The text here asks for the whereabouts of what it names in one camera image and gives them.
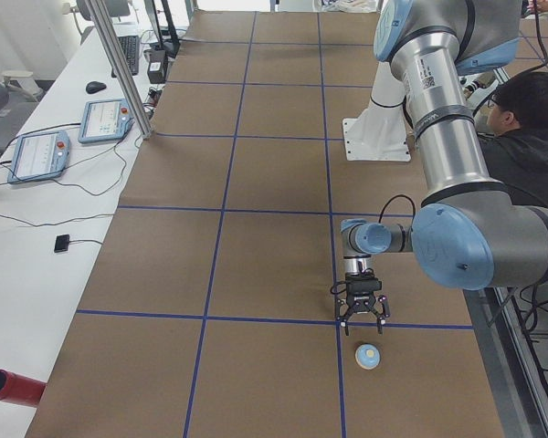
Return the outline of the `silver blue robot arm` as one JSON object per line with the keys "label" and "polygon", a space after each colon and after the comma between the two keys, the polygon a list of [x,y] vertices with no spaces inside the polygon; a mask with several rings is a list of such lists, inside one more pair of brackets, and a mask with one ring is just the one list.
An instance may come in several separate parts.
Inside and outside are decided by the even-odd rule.
{"label": "silver blue robot arm", "polygon": [[371,267],[373,255],[411,252],[444,287],[548,287],[548,208],[516,206],[489,176],[459,80],[515,57],[517,1],[390,1],[374,55],[401,82],[428,194],[411,225],[342,222],[345,278],[332,287],[335,321],[389,317]]}

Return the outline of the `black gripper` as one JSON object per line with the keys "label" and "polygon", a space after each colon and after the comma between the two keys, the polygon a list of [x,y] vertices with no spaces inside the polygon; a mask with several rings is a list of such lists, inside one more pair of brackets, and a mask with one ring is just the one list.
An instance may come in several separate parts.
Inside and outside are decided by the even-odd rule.
{"label": "black gripper", "polygon": [[353,314],[373,313],[376,318],[377,332],[384,333],[384,325],[391,316],[387,296],[375,297],[374,293],[382,289],[382,281],[371,276],[348,275],[346,297],[335,299],[335,320],[343,328],[346,336],[350,334],[349,320]]}

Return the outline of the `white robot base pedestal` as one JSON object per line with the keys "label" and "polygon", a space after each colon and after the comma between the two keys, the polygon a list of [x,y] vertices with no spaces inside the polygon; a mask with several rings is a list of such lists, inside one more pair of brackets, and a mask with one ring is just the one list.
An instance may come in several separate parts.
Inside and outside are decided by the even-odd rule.
{"label": "white robot base pedestal", "polygon": [[369,104],[356,119],[343,119],[343,139],[348,161],[409,162],[403,114],[405,90],[390,64],[380,62]]}

